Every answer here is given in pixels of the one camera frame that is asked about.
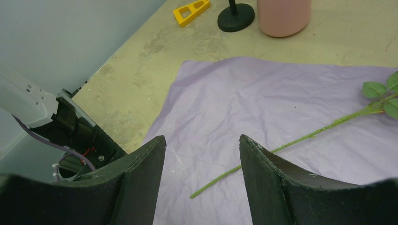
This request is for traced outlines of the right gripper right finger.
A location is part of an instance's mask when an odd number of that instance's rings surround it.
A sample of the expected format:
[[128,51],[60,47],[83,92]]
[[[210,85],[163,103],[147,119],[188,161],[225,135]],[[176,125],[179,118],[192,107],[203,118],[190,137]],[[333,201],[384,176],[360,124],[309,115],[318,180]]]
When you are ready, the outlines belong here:
[[395,225],[398,180],[355,185],[314,174],[241,135],[240,160],[255,225]]

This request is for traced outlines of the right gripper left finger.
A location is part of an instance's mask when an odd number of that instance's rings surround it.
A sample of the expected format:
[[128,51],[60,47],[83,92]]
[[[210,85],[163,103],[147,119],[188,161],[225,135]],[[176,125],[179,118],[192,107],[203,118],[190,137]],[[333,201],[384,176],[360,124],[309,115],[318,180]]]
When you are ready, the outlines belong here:
[[166,139],[139,149],[73,181],[43,183],[19,175],[0,177],[3,225],[151,225]]

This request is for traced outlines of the pink and purple wrapping paper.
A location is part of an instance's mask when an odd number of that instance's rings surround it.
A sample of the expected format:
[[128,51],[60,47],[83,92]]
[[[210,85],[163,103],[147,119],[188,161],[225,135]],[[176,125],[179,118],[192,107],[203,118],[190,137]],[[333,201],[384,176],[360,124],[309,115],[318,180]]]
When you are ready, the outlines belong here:
[[[385,83],[397,66],[293,64],[255,58],[185,61],[145,142],[163,135],[166,155],[156,225],[250,225],[241,171],[191,199],[240,164],[242,134],[268,150],[370,103],[367,81]],[[366,185],[398,175],[398,122],[362,116],[278,152],[328,178]]]

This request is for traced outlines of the pink single rose stem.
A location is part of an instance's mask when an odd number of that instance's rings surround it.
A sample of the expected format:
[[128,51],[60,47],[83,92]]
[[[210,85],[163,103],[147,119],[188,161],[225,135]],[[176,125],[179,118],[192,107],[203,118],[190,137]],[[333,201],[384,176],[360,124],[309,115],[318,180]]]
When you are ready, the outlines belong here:
[[253,86],[231,91],[221,112],[225,121],[214,130],[218,141],[201,137],[202,153],[195,153],[190,174],[193,187],[188,197],[223,194],[227,185],[239,187],[241,160],[239,138],[252,134],[265,147],[273,135],[281,135],[273,147],[286,144],[276,155],[312,173],[331,179],[367,185],[398,176],[398,121],[383,109],[365,114],[372,98],[362,94],[364,82],[385,84],[391,71],[370,72],[348,78],[321,74],[299,87],[302,75],[287,87],[263,89],[255,96]]

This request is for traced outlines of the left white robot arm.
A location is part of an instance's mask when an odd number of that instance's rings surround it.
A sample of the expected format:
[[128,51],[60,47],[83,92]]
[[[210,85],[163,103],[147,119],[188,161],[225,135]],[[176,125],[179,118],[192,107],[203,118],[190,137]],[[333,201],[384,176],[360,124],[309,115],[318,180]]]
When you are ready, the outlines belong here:
[[0,62],[0,158],[23,137],[13,117],[29,128],[53,121],[58,111],[56,96],[38,87],[10,65]]

